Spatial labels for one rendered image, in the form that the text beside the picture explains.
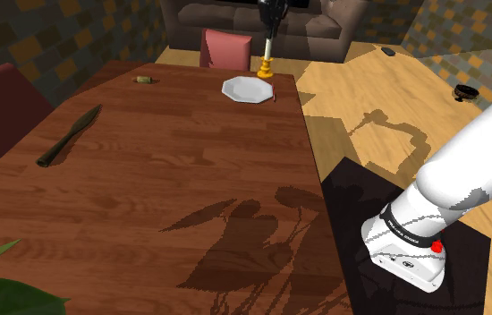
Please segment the dark footed bowl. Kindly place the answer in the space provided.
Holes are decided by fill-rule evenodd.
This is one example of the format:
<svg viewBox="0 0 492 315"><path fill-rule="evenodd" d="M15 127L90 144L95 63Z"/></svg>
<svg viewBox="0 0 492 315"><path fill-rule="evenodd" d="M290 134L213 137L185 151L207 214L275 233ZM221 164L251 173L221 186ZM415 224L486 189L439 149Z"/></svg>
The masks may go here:
<svg viewBox="0 0 492 315"><path fill-rule="evenodd" d="M463 102L465 99L473 100L479 95L479 91L471 86L457 84L454 88L455 100Z"/></svg>

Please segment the white candle in yellow candlestick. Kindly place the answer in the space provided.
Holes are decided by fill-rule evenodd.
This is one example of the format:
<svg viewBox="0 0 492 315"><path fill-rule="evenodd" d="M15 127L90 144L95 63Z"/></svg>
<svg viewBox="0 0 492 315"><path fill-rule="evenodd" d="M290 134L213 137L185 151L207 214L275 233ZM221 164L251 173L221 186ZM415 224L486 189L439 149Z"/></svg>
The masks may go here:
<svg viewBox="0 0 492 315"><path fill-rule="evenodd" d="M271 39L271 38L266 39L264 55L261 57L261 66L259 67L259 70L257 71L257 76L261 79L268 79L268 78L271 78L273 76L273 73L271 71L272 42L273 42L273 39Z"/></svg>

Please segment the dark olive knife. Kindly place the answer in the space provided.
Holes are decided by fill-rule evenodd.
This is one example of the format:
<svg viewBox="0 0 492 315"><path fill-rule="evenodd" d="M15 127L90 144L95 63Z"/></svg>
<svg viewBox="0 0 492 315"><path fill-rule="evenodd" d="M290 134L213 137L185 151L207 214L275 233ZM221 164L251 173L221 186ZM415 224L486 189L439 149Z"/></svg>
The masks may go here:
<svg viewBox="0 0 492 315"><path fill-rule="evenodd" d="M49 167L52 165L54 159L60 154L68 142L75 137L78 133L82 132L85 128L90 126L96 119L102 109L102 105L99 104L91 108L87 113L78 118L70 128L70 130L60 139L53 147L45 152L41 157L36 160L36 164L40 167Z"/></svg>

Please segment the brown wooden table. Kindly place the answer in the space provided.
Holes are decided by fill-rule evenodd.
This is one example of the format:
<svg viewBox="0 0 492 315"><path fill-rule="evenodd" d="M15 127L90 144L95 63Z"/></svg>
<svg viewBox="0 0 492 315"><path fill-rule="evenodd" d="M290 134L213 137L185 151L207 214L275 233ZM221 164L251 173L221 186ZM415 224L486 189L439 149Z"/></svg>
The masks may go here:
<svg viewBox="0 0 492 315"><path fill-rule="evenodd" d="M295 80L147 64L69 98L0 159L0 277L67 315L352 315ZM36 160L102 109L49 167Z"/></svg>

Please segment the black robot stand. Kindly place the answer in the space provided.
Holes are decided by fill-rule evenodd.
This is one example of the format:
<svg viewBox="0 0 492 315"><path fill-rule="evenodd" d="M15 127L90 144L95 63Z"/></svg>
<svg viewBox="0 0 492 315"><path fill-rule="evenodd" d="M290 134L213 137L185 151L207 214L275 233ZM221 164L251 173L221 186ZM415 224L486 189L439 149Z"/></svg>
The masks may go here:
<svg viewBox="0 0 492 315"><path fill-rule="evenodd" d="M483 315L490 239L457 221L447 227L445 279L425 293L376 266L361 226L403 190L349 158L321 184L354 315Z"/></svg>

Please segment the brown sofa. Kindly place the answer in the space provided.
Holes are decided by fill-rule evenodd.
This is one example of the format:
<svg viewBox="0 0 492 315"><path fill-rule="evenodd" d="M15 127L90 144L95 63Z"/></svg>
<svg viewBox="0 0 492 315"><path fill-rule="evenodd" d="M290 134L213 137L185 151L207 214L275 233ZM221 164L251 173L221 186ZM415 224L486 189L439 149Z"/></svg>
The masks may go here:
<svg viewBox="0 0 492 315"><path fill-rule="evenodd" d="M264 54L266 28L255 2L159 1L170 48L200 50L201 32L212 29L250 36L251 53ZM271 55L342 63L368 6L367 0L309 0L306 8L290 8L280 22Z"/></svg>

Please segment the white octagonal plate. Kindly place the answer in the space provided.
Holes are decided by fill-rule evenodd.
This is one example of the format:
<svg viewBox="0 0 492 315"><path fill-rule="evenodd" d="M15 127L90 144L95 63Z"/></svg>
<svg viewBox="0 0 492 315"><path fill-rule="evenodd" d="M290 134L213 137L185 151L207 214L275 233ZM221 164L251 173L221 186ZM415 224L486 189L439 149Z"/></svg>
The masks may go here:
<svg viewBox="0 0 492 315"><path fill-rule="evenodd" d="M271 84L258 77L236 76L223 82L221 92L240 103L258 104L274 96Z"/></svg>

